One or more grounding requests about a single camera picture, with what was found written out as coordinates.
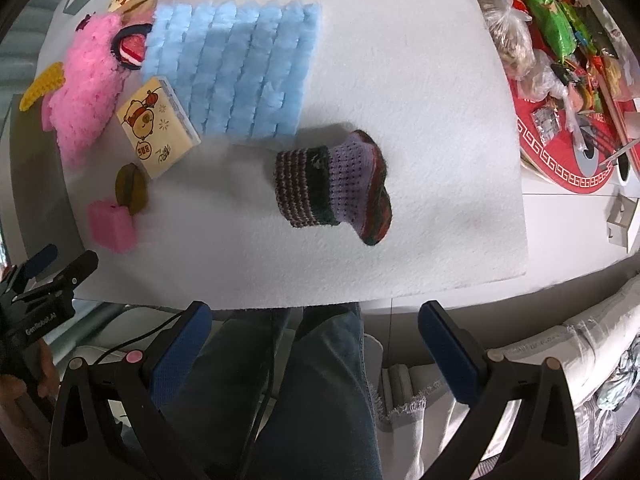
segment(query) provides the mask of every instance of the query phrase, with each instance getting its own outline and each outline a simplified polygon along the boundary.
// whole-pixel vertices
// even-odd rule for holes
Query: white felt tablecloth
[[[112,120],[86,166],[65,171],[79,231],[100,257],[77,296],[177,307],[191,300],[212,308],[298,306],[524,273],[516,119],[476,1],[303,1],[319,2],[323,16],[300,144],[335,144],[354,127],[379,143],[393,207],[386,238],[370,248],[346,224],[291,228],[274,198],[274,153],[205,138],[150,183],[149,206],[135,217],[137,247],[128,254],[96,248],[86,207],[112,198],[116,172],[136,160]],[[92,0],[75,17],[56,12],[39,71],[63,59],[78,21],[107,2]],[[118,106],[137,82],[127,81]]]

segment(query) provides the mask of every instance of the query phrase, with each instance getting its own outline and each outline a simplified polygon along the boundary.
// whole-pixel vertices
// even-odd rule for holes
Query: jeans
[[[289,311],[236,311],[203,347],[162,413],[212,477],[233,479]],[[382,480],[364,372],[360,307],[307,307],[248,480]],[[123,434],[135,449],[131,430]]]

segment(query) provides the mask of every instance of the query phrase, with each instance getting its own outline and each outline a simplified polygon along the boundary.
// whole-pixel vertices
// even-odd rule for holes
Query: brown oval object
[[[118,205],[127,206],[130,215],[146,207],[148,195],[145,174],[133,163],[121,167],[116,176],[116,200]]]

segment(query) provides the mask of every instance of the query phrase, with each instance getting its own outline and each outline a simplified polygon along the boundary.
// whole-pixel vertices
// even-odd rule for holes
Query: blue plush fabric
[[[142,79],[168,79],[196,131],[292,144],[320,8],[249,2],[158,5]]]

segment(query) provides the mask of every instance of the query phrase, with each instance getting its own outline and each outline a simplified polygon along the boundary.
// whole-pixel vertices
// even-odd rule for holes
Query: knitted sock
[[[373,246],[391,224],[386,164],[379,147],[357,130],[336,146],[280,152],[276,200],[293,227],[348,222]]]

